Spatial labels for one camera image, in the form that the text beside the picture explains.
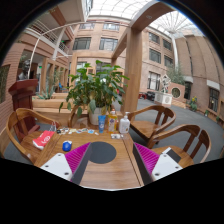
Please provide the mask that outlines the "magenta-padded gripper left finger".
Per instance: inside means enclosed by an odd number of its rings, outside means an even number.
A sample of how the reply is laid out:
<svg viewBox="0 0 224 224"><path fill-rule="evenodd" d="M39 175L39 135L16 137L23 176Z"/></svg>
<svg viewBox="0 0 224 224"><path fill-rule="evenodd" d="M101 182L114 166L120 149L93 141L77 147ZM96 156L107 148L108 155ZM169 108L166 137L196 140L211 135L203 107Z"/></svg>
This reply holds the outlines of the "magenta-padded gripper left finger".
<svg viewBox="0 0 224 224"><path fill-rule="evenodd" d="M57 153L41 169L79 185L91 153L91 143L86 143L66 154Z"/></svg>

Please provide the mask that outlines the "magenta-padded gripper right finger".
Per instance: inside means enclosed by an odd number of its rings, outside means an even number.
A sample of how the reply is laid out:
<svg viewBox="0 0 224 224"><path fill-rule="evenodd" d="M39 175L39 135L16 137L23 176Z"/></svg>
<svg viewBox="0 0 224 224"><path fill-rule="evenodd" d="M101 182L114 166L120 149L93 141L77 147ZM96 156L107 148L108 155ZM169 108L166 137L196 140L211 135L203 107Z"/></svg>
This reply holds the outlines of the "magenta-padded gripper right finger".
<svg viewBox="0 0 224 224"><path fill-rule="evenodd" d="M182 169L178 164L181 157L170 147L157 154L141 144L134 143L133 154L145 185Z"/></svg>

